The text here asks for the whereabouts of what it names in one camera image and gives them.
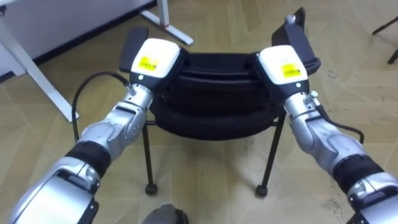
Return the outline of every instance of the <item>gray object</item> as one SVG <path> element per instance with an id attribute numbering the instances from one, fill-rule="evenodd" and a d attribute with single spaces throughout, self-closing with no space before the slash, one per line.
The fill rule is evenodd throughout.
<path id="1" fill-rule="evenodd" d="M 142 224 L 188 224 L 188 218 L 173 205 L 162 205 L 151 212 Z"/>

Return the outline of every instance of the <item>wire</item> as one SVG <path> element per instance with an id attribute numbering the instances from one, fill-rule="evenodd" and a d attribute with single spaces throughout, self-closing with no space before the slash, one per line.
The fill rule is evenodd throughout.
<path id="1" fill-rule="evenodd" d="M 72 102 L 72 127 L 73 127 L 73 135 L 75 136 L 75 141 L 77 142 L 79 140 L 79 131 L 77 127 L 77 119 L 76 119 L 76 109 L 77 109 L 77 101 L 79 99 L 80 93 L 83 91 L 83 89 L 86 87 L 86 85 L 92 81 L 94 78 L 102 76 L 102 75 L 110 75 L 113 78 L 116 78 L 119 80 L 124 86 L 127 86 L 129 81 L 124 78 L 123 76 L 117 74 L 116 72 L 99 72 L 96 73 L 90 77 L 88 77 L 77 89 L 75 96 L 73 97 L 73 102 Z"/>
<path id="2" fill-rule="evenodd" d="M 358 134 L 359 135 L 359 142 L 361 144 L 363 144 L 363 142 L 365 141 L 365 135 L 363 134 L 362 131 L 360 131 L 360 130 L 358 130 L 356 128 L 353 128 L 353 127 L 350 127 L 350 126 L 346 126 L 346 125 L 342 125 L 342 124 L 339 124 L 339 123 L 336 123 L 336 122 L 332 121 L 329 118 L 328 114 L 326 113 L 326 111 L 325 111 L 325 109 L 323 108 L 322 105 L 316 106 L 315 108 L 321 114 L 323 119 L 325 119 L 325 121 L 327 121 L 328 123 L 330 123 L 330 124 L 332 124 L 332 125 L 334 125 L 334 126 L 336 126 L 338 128 L 341 128 L 341 129 L 344 129 L 344 130 L 347 130 L 347 131 L 351 131 L 351 132 L 354 132 L 354 133 Z"/>

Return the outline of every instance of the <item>wooden floor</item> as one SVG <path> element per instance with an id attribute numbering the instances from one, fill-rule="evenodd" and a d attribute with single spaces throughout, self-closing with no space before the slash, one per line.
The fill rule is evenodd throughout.
<path id="1" fill-rule="evenodd" d="M 284 17 L 304 6 L 307 34 L 322 60 L 310 78 L 329 115 L 364 131 L 368 153 L 398 175 L 398 63 L 386 62 L 398 47 L 397 26 L 371 32 L 396 16 L 396 0 L 170 0 L 172 23 L 195 39 L 193 52 L 253 52 L 271 45 Z M 40 66 L 72 102 L 89 75 L 115 71 L 130 27 L 175 40 L 141 17 Z M 83 92 L 81 130 L 102 119 L 125 89 L 108 77 Z M 19 197 L 73 145 L 71 124 L 30 76 L 0 85 L 0 223 Z M 185 210 L 192 224 L 345 223 L 345 196 L 284 129 L 265 199 L 254 187 L 265 169 L 272 131 L 226 142 L 184 139 L 149 128 L 156 197 L 144 193 L 142 140 L 124 151 L 103 179 L 95 223 L 140 223 L 164 203 Z"/>

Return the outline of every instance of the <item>chair seat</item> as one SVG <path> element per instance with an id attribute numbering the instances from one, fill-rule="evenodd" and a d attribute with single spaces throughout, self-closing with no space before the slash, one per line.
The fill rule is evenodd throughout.
<path id="1" fill-rule="evenodd" d="M 156 100 L 150 107 L 158 127 L 185 138 L 199 140 L 230 140 L 255 135 L 271 127 L 283 113 L 277 106 L 263 108 L 248 114 L 200 116 L 182 113 Z"/>

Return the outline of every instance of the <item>white table leg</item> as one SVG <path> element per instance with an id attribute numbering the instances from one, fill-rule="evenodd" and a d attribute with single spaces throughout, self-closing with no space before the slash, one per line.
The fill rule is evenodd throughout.
<path id="1" fill-rule="evenodd" d="M 0 43 L 4 48 L 15 58 L 15 60 L 31 75 L 44 93 L 53 101 L 55 106 L 62 112 L 62 114 L 72 121 L 72 107 L 68 101 L 58 92 L 57 89 L 47 80 L 44 74 L 36 66 L 27 52 L 17 42 L 17 40 L 8 31 L 7 27 L 0 21 Z"/>
<path id="2" fill-rule="evenodd" d="M 187 45 L 193 44 L 193 39 L 184 34 L 182 31 L 178 30 L 174 26 L 170 25 L 169 22 L 169 7 L 167 5 L 167 0 L 157 0 L 157 5 L 159 7 L 159 16 L 157 17 L 155 14 L 149 11 L 142 11 L 141 15 L 147 18 L 148 20 L 154 22 L 155 24 L 161 26 L 167 32 L 174 35 L 176 38 L 182 40 Z"/>

